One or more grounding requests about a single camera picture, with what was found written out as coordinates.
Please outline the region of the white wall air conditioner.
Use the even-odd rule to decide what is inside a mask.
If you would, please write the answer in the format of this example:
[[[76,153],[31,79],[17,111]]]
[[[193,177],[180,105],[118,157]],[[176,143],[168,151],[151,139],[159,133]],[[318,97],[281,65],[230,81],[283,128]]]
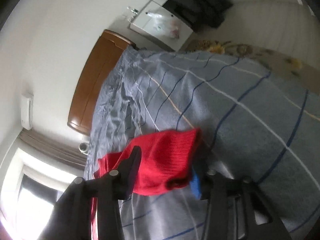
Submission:
[[[33,95],[23,93],[20,100],[21,125],[24,129],[31,130],[33,127]]]

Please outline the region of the white nightstand cabinet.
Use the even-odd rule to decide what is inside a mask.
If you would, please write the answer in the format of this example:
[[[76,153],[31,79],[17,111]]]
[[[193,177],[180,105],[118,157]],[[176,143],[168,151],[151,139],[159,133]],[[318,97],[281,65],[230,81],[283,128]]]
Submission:
[[[183,21],[154,1],[138,13],[130,29],[169,51],[179,51],[193,33]]]

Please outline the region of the black and blue backpack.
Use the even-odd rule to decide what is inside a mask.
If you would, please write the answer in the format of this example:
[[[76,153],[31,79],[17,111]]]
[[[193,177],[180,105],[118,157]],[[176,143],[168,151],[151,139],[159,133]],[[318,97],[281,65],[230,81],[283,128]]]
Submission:
[[[231,0],[167,0],[163,4],[194,32],[203,27],[218,28],[225,20],[224,13],[232,6]]]

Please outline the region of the grey plaid bed cover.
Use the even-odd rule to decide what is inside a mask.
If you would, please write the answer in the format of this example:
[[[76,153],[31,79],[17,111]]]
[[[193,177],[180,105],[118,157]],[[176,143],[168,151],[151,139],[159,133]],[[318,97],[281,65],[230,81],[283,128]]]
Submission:
[[[292,239],[319,219],[319,96],[250,59],[127,48],[93,113],[85,178],[135,137],[202,130],[205,168],[250,176]]]

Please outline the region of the small bottle on nightstand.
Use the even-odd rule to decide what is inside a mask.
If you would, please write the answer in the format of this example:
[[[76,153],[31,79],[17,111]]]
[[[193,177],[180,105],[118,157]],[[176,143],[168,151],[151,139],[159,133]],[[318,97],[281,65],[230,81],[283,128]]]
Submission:
[[[136,14],[136,15],[138,15],[138,13],[139,13],[139,10],[132,8],[132,7],[127,7],[127,10],[131,11],[133,14]]]

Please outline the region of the white plastic bag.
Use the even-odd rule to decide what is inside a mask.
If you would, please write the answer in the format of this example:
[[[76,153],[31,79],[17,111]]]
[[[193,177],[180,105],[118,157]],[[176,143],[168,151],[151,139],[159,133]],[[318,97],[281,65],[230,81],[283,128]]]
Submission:
[[[180,38],[181,21],[173,14],[160,9],[147,11],[145,14],[152,19],[153,29],[159,35],[177,40]]]

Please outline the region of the beige window curtain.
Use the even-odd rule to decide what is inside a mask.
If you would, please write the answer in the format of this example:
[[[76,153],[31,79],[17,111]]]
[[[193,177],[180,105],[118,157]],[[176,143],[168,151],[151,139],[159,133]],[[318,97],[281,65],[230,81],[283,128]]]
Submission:
[[[27,130],[23,128],[18,137],[27,145],[48,157],[79,170],[85,169],[87,157],[76,148],[52,140],[33,129]]]

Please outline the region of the floral yellow bed sheet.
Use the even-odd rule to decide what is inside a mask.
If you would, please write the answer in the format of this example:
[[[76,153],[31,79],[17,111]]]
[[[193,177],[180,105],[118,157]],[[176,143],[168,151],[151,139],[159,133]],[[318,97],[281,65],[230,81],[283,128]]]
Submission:
[[[185,50],[201,50],[251,59],[280,77],[294,80],[319,95],[319,70],[298,58],[287,56],[278,51],[232,41],[211,40],[192,40],[186,45]]]

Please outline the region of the red knit sweater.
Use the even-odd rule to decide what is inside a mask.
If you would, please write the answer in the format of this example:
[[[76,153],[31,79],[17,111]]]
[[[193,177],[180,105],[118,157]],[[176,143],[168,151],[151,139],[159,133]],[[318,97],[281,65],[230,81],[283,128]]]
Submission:
[[[201,135],[199,128],[145,134],[132,139],[124,150],[98,159],[95,178],[118,168],[134,146],[141,148],[133,194],[118,207],[125,239],[200,239],[203,206],[192,202],[188,184]]]

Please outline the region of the brown wooden headboard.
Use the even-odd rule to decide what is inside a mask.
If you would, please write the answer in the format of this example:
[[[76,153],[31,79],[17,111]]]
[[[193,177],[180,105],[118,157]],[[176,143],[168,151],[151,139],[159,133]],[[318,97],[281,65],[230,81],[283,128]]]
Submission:
[[[136,47],[135,43],[114,31],[103,31],[79,77],[69,110],[68,127],[82,135],[90,135],[93,112],[103,82],[128,46]]]

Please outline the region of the white round bedside device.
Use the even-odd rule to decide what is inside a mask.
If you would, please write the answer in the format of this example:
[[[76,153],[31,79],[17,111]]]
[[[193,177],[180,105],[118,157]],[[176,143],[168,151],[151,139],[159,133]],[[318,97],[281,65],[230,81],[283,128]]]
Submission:
[[[84,154],[84,155],[88,155],[89,152],[89,144],[86,142],[82,142],[79,144],[79,151]]]

